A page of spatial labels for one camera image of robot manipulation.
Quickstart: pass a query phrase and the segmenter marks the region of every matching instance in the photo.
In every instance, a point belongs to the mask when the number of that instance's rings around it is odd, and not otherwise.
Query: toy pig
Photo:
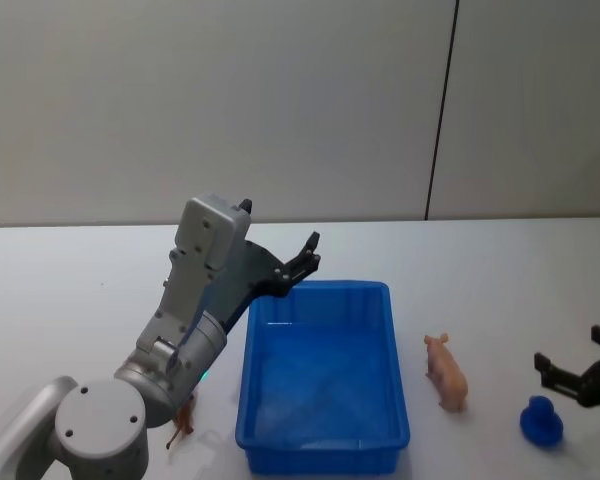
[[[429,378],[440,394],[440,406],[447,412],[461,412],[465,408],[465,398],[469,391],[467,379],[453,359],[451,352],[444,346],[449,335],[443,333],[440,338],[424,337],[427,345]]]

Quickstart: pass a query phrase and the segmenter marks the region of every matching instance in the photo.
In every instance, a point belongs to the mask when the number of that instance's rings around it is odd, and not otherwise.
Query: brown toy animal
[[[447,412],[461,412],[466,406],[465,398],[469,387],[453,355],[444,346],[448,341],[449,336],[446,333],[440,335],[440,338],[429,335],[424,337],[429,365],[427,378],[433,382],[440,394],[439,405]]]
[[[177,438],[180,432],[184,433],[184,435],[191,435],[193,433],[193,421],[191,419],[191,414],[193,413],[193,395],[189,397],[187,403],[185,403],[178,413],[176,414],[176,418],[173,419],[173,423],[176,425],[176,431],[171,437],[171,440],[167,442],[167,450],[171,447],[173,441]]]

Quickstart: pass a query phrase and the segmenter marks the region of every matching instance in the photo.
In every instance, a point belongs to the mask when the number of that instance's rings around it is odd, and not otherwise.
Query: blue plastic bin
[[[307,281],[251,305],[236,442],[253,473],[392,473],[409,438],[385,284]]]

